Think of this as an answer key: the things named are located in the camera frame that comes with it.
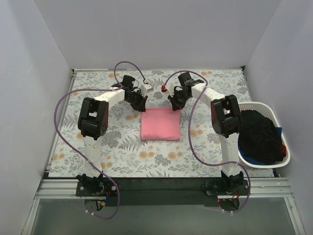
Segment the pink t shirt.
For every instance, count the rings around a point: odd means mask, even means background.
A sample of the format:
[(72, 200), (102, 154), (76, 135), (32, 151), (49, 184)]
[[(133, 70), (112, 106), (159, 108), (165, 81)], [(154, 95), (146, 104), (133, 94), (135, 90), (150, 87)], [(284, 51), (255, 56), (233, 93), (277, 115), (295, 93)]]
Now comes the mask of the pink t shirt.
[(173, 111), (170, 107), (147, 108), (141, 113), (140, 121), (142, 140), (180, 140), (180, 111)]

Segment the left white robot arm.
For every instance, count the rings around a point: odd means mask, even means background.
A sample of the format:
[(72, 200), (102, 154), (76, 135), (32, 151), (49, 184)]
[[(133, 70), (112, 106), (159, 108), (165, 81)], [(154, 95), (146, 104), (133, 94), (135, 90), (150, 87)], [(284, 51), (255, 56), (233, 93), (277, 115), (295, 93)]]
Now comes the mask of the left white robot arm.
[(92, 195), (103, 195), (108, 191), (110, 183), (105, 183), (101, 174), (101, 142), (109, 123), (109, 109), (121, 101), (128, 102), (139, 112), (146, 111), (147, 94), (154, 88), (144, 81), (136, 87), (135, 79), (129, 75), (113, 84), (108, 91), (94, 98), (84, 98), (78, 119), (78, 129), (83, 136), (85, 147), (85, 168), (83, 174), (76, 178)]

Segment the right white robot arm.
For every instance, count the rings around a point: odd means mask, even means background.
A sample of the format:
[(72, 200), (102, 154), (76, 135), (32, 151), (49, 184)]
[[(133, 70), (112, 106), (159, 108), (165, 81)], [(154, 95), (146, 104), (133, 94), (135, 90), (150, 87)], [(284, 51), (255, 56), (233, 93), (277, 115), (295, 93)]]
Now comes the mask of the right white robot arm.
[[(238, 138), (243, 122), (239, 103), (234, 95), (224, 95), (209, 88), (208, 81), (193, 71), (177, 71), (169, 76), (161, 87), (168, 92), (168, 100), (174, 111), (182, 110), (186, 102), (195, 98), (188, 123), (188, 141), (194, 157), (206, 166), (221, 166), (221, 191), (232, 193), (244, 183), (244, 173), (239, 164)], [(208, 164), (196, 154), (191, 141), (191, 120), (197, 103), (201, 101), (210, 108), (211, 122), (219, 136), (222, 160), (221, 164)]]

